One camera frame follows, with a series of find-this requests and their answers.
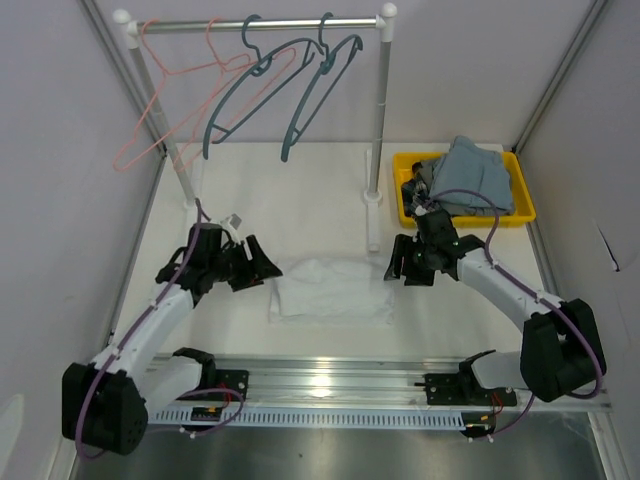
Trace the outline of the white skirt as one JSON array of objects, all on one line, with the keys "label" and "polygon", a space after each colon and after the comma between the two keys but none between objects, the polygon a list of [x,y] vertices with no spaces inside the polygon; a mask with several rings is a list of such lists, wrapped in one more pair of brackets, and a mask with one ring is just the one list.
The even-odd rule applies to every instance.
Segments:
[{"label": "white skirt", "polygon": [[395,292],[379,255],[283,259],[271,281],[274,325],[378,327],[394,321]]}]

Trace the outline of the pink wire hanger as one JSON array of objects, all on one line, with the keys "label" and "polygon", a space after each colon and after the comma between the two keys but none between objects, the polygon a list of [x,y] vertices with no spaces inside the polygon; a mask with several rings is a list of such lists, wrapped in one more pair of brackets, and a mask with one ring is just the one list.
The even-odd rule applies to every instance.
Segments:
[{"label": "pink wire hanger", "polygon": [[[262,17],[260,15],[250,15],[244,20],[242,28],[240,29],[242,42],[246,49],[253,50],[255,52],[254,57],[249,53],[241,53],[236,56],[229,57],[228,59],[220,57],[211,40],[211,29],[218,23],[218,18],[212,19],[207,25],[205,30],[205,40],[214,57],[214,62],[194,67],[193,70],[216,67],[218,69],[218,76],[208,99],[188,116],[188,118],[191,118],[196,113],[199,114],[191,138],[187,142],[187,145],[191,145],[195,141],[195,134],[197,133],[200,124],[203,122],[205,114],[211,111],[211,116],[203,134],[201,148],[203,156],[206,155],[208,148],[212,143],[217,144],[223,142],[264,103],[275,95],[281,86],[284,86],[286,82],[295,76],[295,73],[291,73],[277,87],[273,86],[273,84],[282,75],[290,70],[290,66],[296,60],[297,49],[293,46],[282,45],[269,54],[262,55],[259,47],[254,44],[250,44],[246,39],[246,30],[249,26],[261,20]],[[216,117],[219,114],[219,111],[223,108],[225,102],[231,98],[231,95],[240,87],[241,83],[246,79],[259,78],[264,74],[267,74],[273,66],[273,62],[278,60],[280,57],[286,60],[283,66],[266,80],[263,86],[245,102],[234,117],[229,119],[223,126],[217,125]]]}]

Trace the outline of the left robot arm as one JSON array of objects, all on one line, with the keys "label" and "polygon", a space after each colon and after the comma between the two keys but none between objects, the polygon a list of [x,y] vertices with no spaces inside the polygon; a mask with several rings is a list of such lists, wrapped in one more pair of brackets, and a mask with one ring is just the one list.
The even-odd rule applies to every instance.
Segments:
[{"label": "left robot arm", "polygon": [[86,364],[62,376],[61,430],[81,452],[132,453],[152,415],[176,400],[245,401],[244,389],[223,383],[213,355],[183,347],[149,368],[170,333],[218,283],[237,292],[278,278],[281,270],[255,236],[235,239],[230,227],[196,223],[155,277],[156,292],[139,317]]}]

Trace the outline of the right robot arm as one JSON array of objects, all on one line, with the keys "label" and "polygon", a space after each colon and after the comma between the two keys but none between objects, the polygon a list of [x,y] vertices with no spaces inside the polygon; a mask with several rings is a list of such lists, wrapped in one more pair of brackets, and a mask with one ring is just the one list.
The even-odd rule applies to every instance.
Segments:
[{"label": "right robot arm", "polygon": [[464,401],[479,403],[492,389],[508,387],[547,403],[601,392],[606,360],[585,301],[534,288],[491,252],[491,236],[459,235],[444,211],[424,212],[416,221],[415,234],[395,237],[385,279],[430,287],[442,273],[482,295],[521,333],[517,351],[491,350],[465,360],[456,380]]}]

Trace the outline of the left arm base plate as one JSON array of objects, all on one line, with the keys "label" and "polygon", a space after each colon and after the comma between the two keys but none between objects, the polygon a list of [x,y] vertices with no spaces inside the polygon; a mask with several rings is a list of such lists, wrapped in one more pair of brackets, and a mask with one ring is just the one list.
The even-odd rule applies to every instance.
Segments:
[{"label": "left arm base plate", "polygon": [[218,369],[216,371],[216,388],[228,389],[238,392],[243,399],[246,399],[249,387],[249,371],[240,369]]}]

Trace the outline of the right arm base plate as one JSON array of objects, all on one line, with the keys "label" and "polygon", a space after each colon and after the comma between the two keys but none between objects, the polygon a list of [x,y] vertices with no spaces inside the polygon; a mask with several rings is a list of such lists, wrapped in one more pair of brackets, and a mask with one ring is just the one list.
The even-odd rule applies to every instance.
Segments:
[{"label": "right arm base plate", "polygon": [[488,389],[481,387],[478,381],[466,373],[431,373],[425,374],[421,387],[431,406],[505,406],[517,405],[517,395],[506,388]]}]

